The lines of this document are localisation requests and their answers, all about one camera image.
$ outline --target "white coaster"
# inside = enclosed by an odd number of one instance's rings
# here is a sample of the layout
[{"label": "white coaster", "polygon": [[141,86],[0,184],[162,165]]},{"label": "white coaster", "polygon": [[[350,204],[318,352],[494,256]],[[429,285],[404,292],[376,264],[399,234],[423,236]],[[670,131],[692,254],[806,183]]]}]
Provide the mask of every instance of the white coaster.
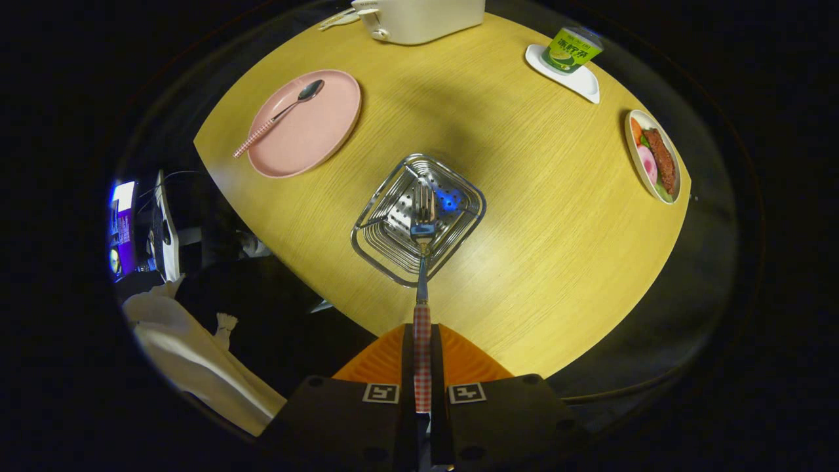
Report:
[{"label": "white coaster", "polygon": [[597,77],[587,67],[580,66],[573,74],[560,74],[556,69],[545,64],[545,60],[542,59],[543,51],[545,47],[542,45],[530,45],[524,52],[524,58],[539,74],[579,93],[589,102],[600,103],[600,84],[597,82]]}]

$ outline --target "metal fork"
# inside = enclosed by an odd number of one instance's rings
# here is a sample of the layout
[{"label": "metal fork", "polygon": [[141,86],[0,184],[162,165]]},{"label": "metal fork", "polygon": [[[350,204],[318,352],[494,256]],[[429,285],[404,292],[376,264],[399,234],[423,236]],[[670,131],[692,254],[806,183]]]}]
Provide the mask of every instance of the metal fork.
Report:
[{"label": "metal fork", "polygon": [[434,191],[428,182],[417,180],[414,187],[414,216],[411,222],[411,239],[419,246],[419,278],[417,303],[428,303],[427,258],[437,230]]},{"label": "metal fork", "polygon": [[419,246],[417,303],[414,305],[414,400],[418,413],[431,412],[431,309],[426,264],[437,231],[434,191],[418,179],[414,187],[411,239]]}]

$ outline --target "meat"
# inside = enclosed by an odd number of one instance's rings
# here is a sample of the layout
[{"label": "meat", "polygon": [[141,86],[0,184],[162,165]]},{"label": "meat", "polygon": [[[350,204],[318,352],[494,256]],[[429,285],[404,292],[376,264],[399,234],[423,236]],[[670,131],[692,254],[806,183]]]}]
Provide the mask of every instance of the meat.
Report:
[{"label": "meat", "polygon": [[650,150],[653,151],[655,158],[655,165],[659,168],[659,176],[661,177],[661,185],[670,195],[676,191],[676,170],[673,165],[673,156],[664,146],[661,140],[661,134],[658,129],[645,129],[644,137],[649,142]]}]

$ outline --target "computer monitor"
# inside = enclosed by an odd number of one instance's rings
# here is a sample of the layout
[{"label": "computer monitor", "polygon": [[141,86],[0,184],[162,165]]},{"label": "computer monitor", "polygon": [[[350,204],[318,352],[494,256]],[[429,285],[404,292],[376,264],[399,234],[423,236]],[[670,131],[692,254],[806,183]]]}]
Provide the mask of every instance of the computer monitor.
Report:
[{"label": "computer monitor", "polygon": [[136,199],[136,181],[114,185],[111,197],[108,262],[115,282],[137,269],[133,237]]}]

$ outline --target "pink plate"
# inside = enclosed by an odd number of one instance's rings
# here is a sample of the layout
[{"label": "pink plate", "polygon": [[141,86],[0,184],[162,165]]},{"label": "pink plate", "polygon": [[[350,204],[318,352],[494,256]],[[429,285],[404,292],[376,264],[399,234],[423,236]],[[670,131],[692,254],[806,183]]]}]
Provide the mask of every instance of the pink plate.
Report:
[{"label": "pink plate", "polygon": [[253,133],[297,100],[304,87],[323,79],[318,94],[289,110],[259,141],[248,158],[257,172],[282,179],[296,176],[329,159],[344,144],[358,119],[362,93],[346,72],[315,71],[297,77],[277,90],[253,118]]}]

